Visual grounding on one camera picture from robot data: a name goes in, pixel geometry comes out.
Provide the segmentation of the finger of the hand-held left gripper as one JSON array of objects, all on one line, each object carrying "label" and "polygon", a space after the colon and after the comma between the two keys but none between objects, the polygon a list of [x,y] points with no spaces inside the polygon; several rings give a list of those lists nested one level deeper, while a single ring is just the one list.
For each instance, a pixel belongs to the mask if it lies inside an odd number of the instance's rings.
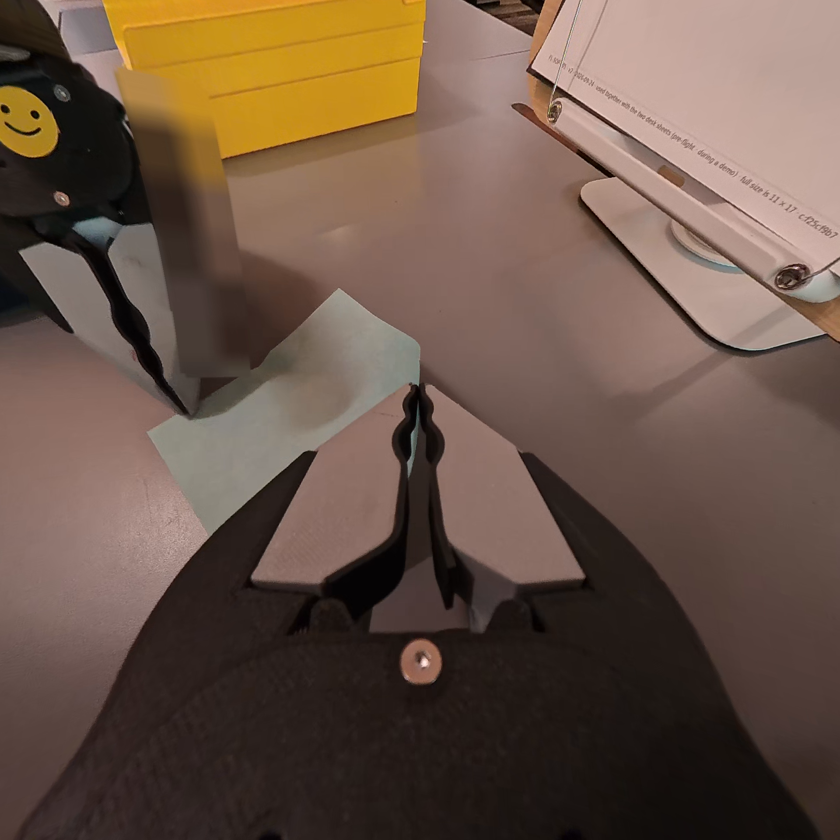
[{"label": "finger of the hand-held left gripper", "polygon": [[152,224],[121,227],[108,248],[108,257],[128,299],[143,315],[150,345],[159,358],[168,385],[192,415],[198,407],[200,380],[182,370],[161,254]]},{"label": "finger of the hand-held left gripper", "polygon": [[24,248],[20,255],[79,341],[177,412],[184,408],[164,394],[142,367],[134,348],[119,334],[106,294],[82,256],[52,244]]}]

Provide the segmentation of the light green paper sheet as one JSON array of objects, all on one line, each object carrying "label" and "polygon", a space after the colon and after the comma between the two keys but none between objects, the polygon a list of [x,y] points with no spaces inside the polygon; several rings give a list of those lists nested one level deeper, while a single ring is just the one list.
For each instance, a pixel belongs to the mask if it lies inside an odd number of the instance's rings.
[{"label": "light green paper sheet", "polygon": [[148,432],[207,534],[401,386],[420,344],[336,290],[262,364]]}]

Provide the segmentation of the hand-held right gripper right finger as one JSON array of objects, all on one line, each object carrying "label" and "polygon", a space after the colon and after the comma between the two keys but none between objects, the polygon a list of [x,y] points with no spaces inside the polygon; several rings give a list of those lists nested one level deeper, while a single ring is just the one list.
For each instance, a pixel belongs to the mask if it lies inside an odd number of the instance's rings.
[{"label": "hand-held right gripper right finger", "polygon": [[585,573],[520,450],[432,385],[420,390],[434,569],[481,634],[498,606],[580,588]]}]

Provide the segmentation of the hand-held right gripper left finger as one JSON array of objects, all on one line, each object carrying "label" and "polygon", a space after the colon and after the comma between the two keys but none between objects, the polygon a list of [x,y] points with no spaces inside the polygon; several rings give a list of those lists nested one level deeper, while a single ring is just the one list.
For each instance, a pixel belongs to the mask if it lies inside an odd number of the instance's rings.
[{"label": "hand-held right gripper left finger", "polygon": [[362,618],[406,564],[419,388],[407,383],[322,444],[263,552],[262,590],[340,601]]}]

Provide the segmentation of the white printed paper sheet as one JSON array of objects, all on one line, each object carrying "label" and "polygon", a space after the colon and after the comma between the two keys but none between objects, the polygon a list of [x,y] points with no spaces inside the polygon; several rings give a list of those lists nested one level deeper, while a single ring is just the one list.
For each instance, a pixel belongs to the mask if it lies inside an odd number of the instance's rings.
[{"label": "white printed paper sheet", "polygon": [[838,1],[564,2],[532,72],[815,268],[839,253]]}]

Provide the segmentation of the yellow plastic storage box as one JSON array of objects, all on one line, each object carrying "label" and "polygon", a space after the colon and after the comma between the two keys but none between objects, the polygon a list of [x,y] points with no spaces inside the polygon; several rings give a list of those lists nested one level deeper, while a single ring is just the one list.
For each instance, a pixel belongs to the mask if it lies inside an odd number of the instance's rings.
[{"label": "yellow plastic storage box", "polygon": [[426,3],[106,1],[127,70],[167,79],[225,159],[417,108]]}]

